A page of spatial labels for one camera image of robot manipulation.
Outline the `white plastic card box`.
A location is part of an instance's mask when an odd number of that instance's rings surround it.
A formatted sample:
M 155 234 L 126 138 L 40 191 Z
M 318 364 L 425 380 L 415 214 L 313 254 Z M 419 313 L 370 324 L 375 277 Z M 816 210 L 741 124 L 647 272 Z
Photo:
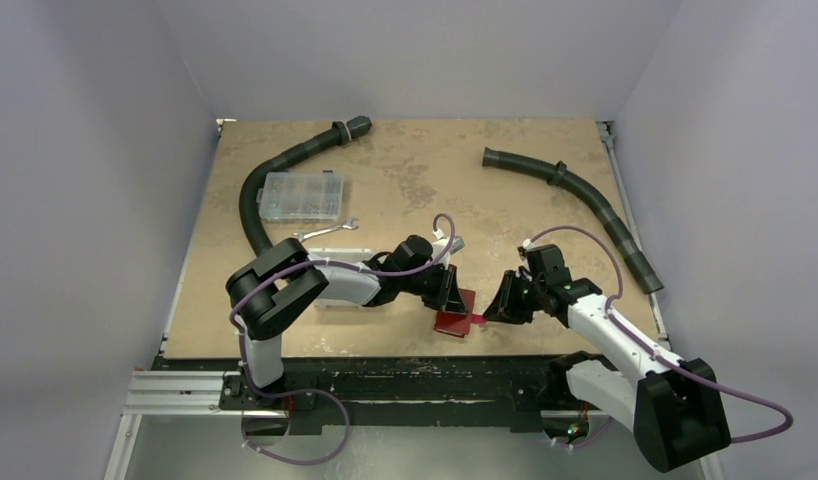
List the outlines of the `white plastic card box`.
M 329 285 L 317 297 L 315 308 L 332 307 L 361 308 L 380 292 L 380 280 L 376 275 L 363 274 L 367 269 L 363 261 L 369 260 L 375 251 L 368 248 L 312 248 L 308 250 L 311 260 L 329 260 L 330 264 L 318 266 Z

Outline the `red leather card holder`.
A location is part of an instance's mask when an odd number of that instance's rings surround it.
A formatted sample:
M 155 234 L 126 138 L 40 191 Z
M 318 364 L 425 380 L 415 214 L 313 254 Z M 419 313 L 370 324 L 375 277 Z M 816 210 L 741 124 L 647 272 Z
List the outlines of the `red leather card holder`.
M 462 288 L 459 292 L 466 304 L 467 312 L 465 314 L 438 312 L 433 330 L 439 334 L 462 339 L 470 334 L 473 326 L 485 324 L 487 320 L 473 311 L 476 292 Z

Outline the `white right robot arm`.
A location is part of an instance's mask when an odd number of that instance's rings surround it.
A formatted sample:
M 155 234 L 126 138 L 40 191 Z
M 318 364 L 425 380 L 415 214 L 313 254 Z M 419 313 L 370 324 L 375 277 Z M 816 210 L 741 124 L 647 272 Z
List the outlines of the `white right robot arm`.
M 692 379 L 715 379 L 705 361 L 686 361 L 651 342 L 591 280 L 572 278 L 558 246 L 527 241 L 518 252 L 522 265 L 505 271 L 484 319 L 520 325 L 543 311 L 598 350 L 552 361 L 540 399 L 561 407 L 580 400 L 602 410 L 633 434 L 659 472 L 730 445 L 720 394 Z

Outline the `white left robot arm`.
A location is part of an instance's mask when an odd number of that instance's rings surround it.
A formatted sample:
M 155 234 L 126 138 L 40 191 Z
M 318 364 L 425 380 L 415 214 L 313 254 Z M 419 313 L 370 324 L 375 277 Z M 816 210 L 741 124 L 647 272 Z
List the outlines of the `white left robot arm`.
M 410 235 L 390 252 L 351 263 L 286 239 L 232 274 L 225 290 L 248 377 L 245 397 L 260 409 L 280 402 L 282 336 L 318 300 L 374 308 L 407 293 L 434 311 L 468 314 L 457 268 L 446 260 L 451 244 Z

